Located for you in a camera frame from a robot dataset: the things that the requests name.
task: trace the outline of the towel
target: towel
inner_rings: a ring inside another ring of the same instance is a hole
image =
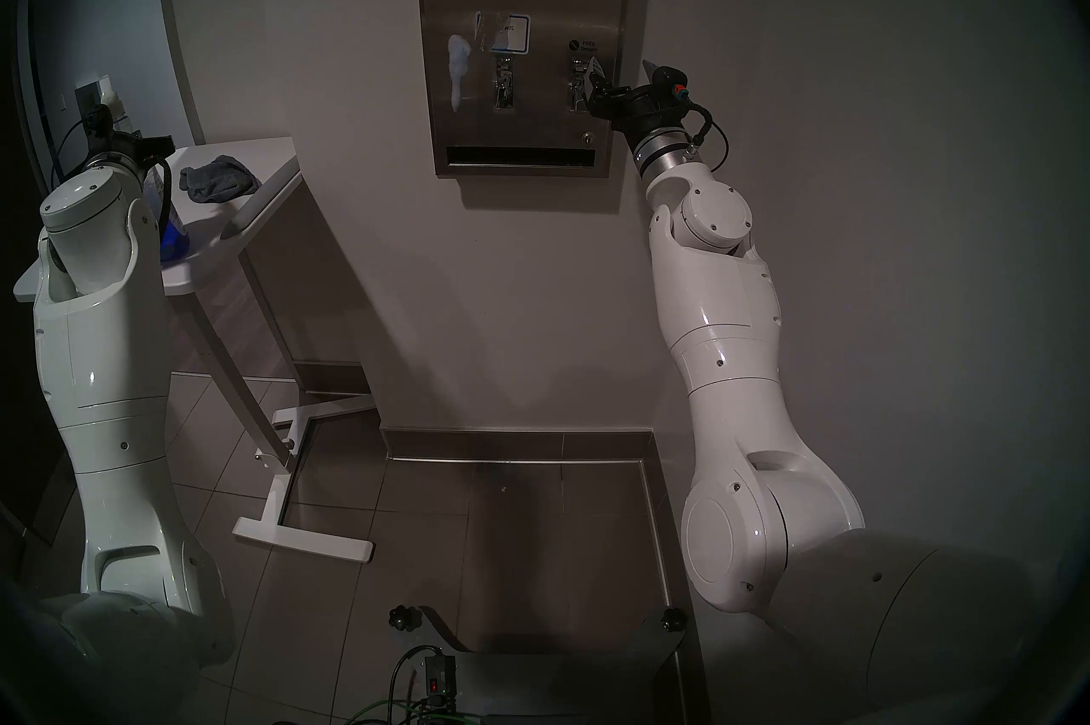
[[[261,184],[245,165],[230,156],[218,156],[203,168],[182,168],[178,172],[178,188],[194,203],[227,203],[253,194]]]

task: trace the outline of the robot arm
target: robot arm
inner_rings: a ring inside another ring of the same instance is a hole
[[[680,71],[614,88],[594,65],[588,110],[625,134],[647,202],[663,338],[689,392],[695,471],[681,551],[697,592],[792,637],[879,704],[1002,678],[1032,627],[1007,559],[863,528],[844,482],[800,439],[779,387],[782,315],[746,201],[700,159],[711,114]],[[690,136],[681,118],[704,116]]]
[[[654,209],[650,239],[663,338],[689,391],[697,468],[681,548],[697,591],[762,612],[792,553],[863,525],[851,492],[802,443],[779,388],[780,311],[752,243],[753,216],[700,158],[711,114],[688,80],[644,63],[651,84],[588,73],[588,108],[623,132]],[[705,124],[690,136],[690,111]]]
[[[234,638],[216,564],[182,520],[164,444],[169,333],[158,219],[142,183],[173,145],[113,133],[108,121],[88,144],[83,170],[40,209],[38,376],[86,529],[82,593],[46,608],[104,680],[123,681],[112,696],[146,716],[177,701],[198,667],[226,661]]]

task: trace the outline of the sticker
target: sticker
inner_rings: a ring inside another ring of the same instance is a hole
[[[493,41],[492,52],[494,53],[518,53],[530,52],[530,15],[508,15],[507,22],[496,33],[496,40]]]

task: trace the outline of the wall-mounted dispenser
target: wall-mounted dispenser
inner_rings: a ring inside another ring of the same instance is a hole
[[[606,177],[608,125],[576,94],[617,80],[626,0],[420,0],[435,172]]]

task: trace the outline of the table leg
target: table leg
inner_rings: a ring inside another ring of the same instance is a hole
[[[246,282],[250,285],[250,290],[254,294],[254,299],[257,301],[257,307],[262,312],[262,316],[265,318],[265,324],[269,327],[269,331],[272,333],[272,340],[276,341],[277,349],[280,350],[280,355],[283,357],[284,363],[291,370],[291,377],[295,379],[295,385],[300,390],[306,390],[303,387],[303,379],[299,375],[299,368],[295,366],[295,362],[291,358],[291,350],[288,349],[288,341],[283,338],[283,333],[280,331],[280,324],[276,322],[276,315],[272,313],[272,306],[269,305],[268,298],[265,297],[265,289],[262,288],[261,280],[257,278],[257,271],[254,269],[253,262],[250,261],[250,256],[246,255],[246,251],[243,250],[239,253],[239,264],[242,266],[242,274],[246,277]]]
[[[170,307],[174,310],[178,319],[182,322],[190,340],[197,351],[197,355],[205,363],[213,380],[219,387],[223,399],[234,411],[243,427],[250,433],[254,444],[271,460],[288,470],[293,468],[293,457],[288,445],[280,439],[272,424],[265,416],[254,395],[250,392],[245,379],[234,365],[227,347],[219,339],[216,329],[213,328],[208,315],[205,314],[204,306],[197,300],[195,293],[186,293],[181,297],[168,297]]]

